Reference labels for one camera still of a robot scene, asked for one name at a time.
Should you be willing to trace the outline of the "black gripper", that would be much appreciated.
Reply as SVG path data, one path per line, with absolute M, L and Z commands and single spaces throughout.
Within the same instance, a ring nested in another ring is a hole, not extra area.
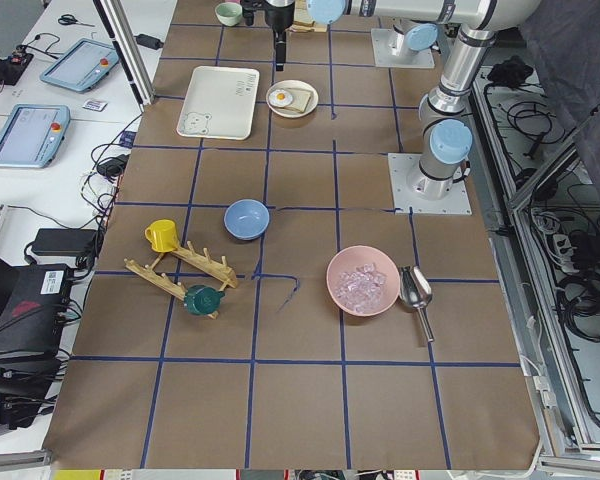
M 273 30 L 275 69 L 286 64 L 286 30 L 294 20 L 294 0 L 242 0 L 242 16 L 247 26 L 254 24 L 255 13 L 262 11 L 265 23 Z

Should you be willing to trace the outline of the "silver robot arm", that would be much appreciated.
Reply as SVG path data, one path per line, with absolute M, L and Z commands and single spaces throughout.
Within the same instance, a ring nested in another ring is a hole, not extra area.
M 388 46 L 395 58 L 406 58 L 431 48 L 437 40 L 438 26 L 435 23 L 415 22 L 394 18 Z
M 406 185 L 426 200 L 448 195 L 473 137 L 459 116 L 487 50 L 498 31 L 516 27 L 538 8 L 537 1 L 308 1 L 309 15 L 330 25 L 344 15 L 384 16 L 460 26 L 440 81 L 421 101 L 423 153 Z

